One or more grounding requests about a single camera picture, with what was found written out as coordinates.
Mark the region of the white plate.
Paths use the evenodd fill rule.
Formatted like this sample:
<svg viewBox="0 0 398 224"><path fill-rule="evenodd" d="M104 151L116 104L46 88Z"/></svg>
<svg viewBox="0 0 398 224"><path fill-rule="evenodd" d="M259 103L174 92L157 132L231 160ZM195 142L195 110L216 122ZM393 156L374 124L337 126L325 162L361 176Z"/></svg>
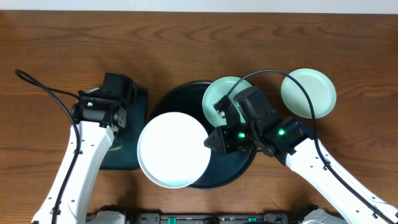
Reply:
<svg viewBox="0 0 398 224"><path fill-rule="evenodd" d="M204 146L207 137L202 124L190 115L180 112L158 115L139 136L139 165L161 187L187 187L205 173L210 163L211 149Z"/></svg>

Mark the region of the green yellow sponge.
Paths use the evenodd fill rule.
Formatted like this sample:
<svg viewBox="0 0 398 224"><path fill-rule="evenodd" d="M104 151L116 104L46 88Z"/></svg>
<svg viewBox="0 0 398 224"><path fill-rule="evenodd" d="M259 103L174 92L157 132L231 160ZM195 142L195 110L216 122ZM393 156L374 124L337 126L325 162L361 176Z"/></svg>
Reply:
<svg viewBox="0 0 398 224"><path fill-rule="evenodd" d="M118 151L122 148L122 146L112 146L108 149L108 151Z"/></svg>

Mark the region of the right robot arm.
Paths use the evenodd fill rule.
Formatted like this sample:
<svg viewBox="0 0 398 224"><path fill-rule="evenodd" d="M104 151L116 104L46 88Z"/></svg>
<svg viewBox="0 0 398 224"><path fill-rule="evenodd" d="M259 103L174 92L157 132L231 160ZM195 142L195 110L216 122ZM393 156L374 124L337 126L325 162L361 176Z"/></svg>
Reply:
<svg viewBox="0 0 398 224"><path fill-rule="evenodd" d="M214 105L226 120L205 140L218 154L262 149L314 186L348 223L397 223L386 203L339 164L314 131L294 118L281 118L257 87L223 96Z"/></svg>

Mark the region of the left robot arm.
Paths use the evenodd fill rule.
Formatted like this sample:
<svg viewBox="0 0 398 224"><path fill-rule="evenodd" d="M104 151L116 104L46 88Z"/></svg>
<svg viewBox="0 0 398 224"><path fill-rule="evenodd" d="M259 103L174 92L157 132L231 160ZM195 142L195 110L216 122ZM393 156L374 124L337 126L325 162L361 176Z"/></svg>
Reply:
<svg viewBox="0 0 398 224"><path fill-rule="evenodd" d="M125 128L127 106L136 95L133 80L106 73L100 88L79 92L73 105L70 138L47 198L32 223L85 223L100 165Z"/></svg>

